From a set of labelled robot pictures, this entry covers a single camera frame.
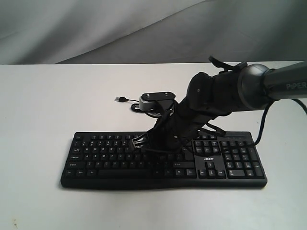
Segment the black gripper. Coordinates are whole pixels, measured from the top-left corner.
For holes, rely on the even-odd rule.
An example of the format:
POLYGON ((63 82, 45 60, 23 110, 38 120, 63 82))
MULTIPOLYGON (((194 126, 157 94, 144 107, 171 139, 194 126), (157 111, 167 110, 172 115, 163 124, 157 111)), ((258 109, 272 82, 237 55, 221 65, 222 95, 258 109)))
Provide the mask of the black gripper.
POLYGON ((154 150, 177 151, 199 134, 198 131, 211 120, 211 114, 193 110, 184 98, 176 103, 172 115, 159 121, 147 135, 140 135, 131 140, 131 149, 148 146, 154 150))

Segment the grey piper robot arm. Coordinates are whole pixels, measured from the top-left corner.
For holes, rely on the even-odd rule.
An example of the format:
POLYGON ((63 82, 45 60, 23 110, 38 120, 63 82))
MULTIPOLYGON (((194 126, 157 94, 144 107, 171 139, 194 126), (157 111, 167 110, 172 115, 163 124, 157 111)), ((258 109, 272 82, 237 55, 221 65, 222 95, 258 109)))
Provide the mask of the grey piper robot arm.
POLYGON ((181 102, 170 92, 145 93, 139 108, 157 114, 153 128, 129 141, 132 150, 157 153, 179 151, 200 132, 224 137, 226 132, 210 121, 233 112, 267 112, 281 99, 297 103, 307 96, 307 64, 296 63, 279 69, 241 62, 231 66, 214 58, 221 71, 215 76, 200 72, 189 82, 181 102))

